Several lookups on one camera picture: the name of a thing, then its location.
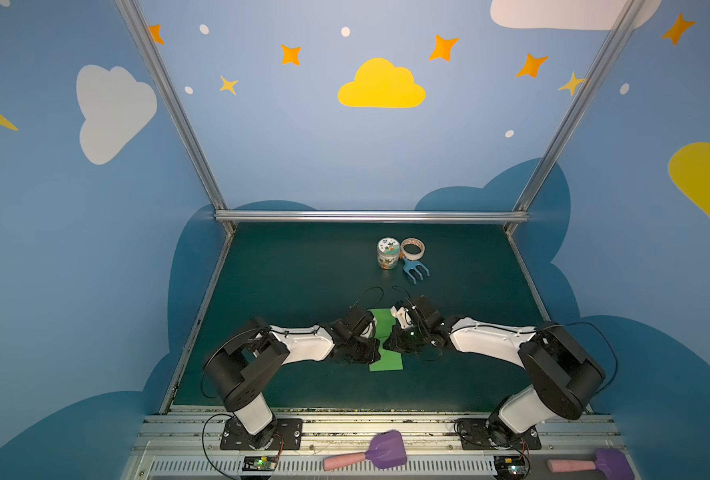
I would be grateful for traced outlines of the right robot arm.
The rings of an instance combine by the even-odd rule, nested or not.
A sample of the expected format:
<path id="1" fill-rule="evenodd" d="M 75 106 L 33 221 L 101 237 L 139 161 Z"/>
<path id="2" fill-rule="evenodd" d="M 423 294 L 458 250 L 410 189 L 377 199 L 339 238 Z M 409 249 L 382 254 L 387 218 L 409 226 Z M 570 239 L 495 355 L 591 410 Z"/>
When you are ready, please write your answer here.
<path id="1" fill-rule="evenodd" d="M 579 419 L 606 379 L 600 364 L 555 322 L 512 327 L 470 317 L 398 319 L 384 342 L 385 349 L 399 353 L 426 346 L 503 360 L 526 372 L 530 384 L 500 402 L 475 430 L 494 448 L 515 447 L 553 417 Z"/>

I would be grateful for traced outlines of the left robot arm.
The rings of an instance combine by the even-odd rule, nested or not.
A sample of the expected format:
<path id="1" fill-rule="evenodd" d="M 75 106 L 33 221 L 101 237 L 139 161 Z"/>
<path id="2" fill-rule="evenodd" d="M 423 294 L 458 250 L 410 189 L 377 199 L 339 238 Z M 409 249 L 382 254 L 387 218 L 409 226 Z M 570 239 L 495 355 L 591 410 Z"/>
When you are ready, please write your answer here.
<path id="1" fill-rule="evenodd" d="M 376 319 L 351 309 L 343 317 L 304 328 L 282 328 L 255 317 L 216 348 L 203 365 L 225 410 L 229 438 L 250 449 L 272 443 L 278 421 L 263 392 L 280 368 L 303 361 L 370 365 L 380 359 Z"/>

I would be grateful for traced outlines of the green square paper sheet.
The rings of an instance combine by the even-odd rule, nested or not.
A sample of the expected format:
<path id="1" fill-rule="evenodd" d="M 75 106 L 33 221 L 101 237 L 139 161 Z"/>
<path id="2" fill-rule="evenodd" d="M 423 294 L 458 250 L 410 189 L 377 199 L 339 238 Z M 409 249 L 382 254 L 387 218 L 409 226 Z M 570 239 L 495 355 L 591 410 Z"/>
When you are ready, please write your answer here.
<path id="1" fill-rule="evenodd" d="M 370 312 L 376 320 L 374 336 L 379 341 L 378 353 L 380 358 L 369 365 L 369 371 L 401 371 L 403 369 L 402 355 L 385 348 L 392 328 L 396 325 L 396 319 L 392 316 L 389 309 L 371 309 Z"/>

